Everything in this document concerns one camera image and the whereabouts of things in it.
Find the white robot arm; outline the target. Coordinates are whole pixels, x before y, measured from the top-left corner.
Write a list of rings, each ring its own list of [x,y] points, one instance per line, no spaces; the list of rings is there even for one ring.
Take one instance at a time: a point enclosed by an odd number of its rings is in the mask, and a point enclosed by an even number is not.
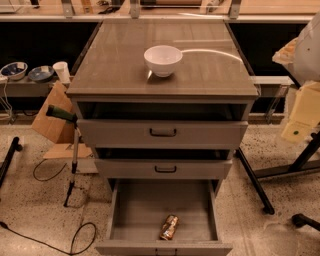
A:
[[[299,143],[320,123],[320,13],[299,36],[278,50],[272,61],[281,64],[300,83],[281,137]]]

